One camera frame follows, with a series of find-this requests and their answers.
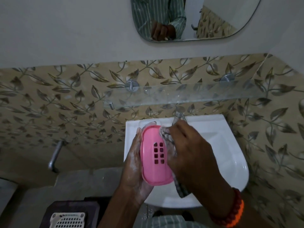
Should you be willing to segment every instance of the pink soap dish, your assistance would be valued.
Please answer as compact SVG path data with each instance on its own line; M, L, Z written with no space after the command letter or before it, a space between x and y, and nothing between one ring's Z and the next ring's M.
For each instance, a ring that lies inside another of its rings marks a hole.
M140 158L143 179L150 185L160 186L173 182L172 171L167 165L167 148L159 134L161 126L146 127L142 132Z

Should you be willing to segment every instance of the green striped shirt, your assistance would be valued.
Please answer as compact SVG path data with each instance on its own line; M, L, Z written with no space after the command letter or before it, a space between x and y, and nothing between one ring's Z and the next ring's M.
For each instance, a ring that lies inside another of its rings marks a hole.
M186 26L183 0L131 0L135 27L142 37L151 37L153 20L173 25L176 38L180 39Z

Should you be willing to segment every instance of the ceramic wash basin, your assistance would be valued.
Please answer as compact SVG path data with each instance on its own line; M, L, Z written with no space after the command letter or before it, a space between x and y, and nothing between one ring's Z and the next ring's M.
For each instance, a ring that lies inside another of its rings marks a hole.
M186 120L211 144L219 171L224 179L230 186L242 191L249 178L248 166L224 116L221 114L187 116ZM173 118L127 121L124 160L127 157L137 128L152 121L156 121L161 126L171 126ZM181 199L177 194L174 182L163 186L155 186L145 203L167 208L201 206L193 194Z

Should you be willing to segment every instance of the orange bracelet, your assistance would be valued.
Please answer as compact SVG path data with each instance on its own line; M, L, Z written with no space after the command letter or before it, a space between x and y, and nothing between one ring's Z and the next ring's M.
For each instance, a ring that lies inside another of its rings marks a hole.
M231 211L227 215L226 218L216 218L210 214L211 220L220 226L225 226L227 228L231 228L236 226L239 223L241 216L244 211L244 201L241 198L241 193L238 189L233 188L235 192L234 204L232 206Z

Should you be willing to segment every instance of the shoe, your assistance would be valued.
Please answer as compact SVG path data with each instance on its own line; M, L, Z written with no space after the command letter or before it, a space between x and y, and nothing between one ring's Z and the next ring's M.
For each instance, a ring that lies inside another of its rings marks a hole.
M155 211L154 212L154 214L153 214L153 216L152 216L152 218L153 217L159 217L159 216L163 216L164 214L163 214L163 212L162 211L160 211L160 210L158 210L158 211Z
M181 215L183 216L183 218L185 219L185 221L187 221L187 222L194 222L194 219L193 219L192 215L190 214L190 212L184 211Z

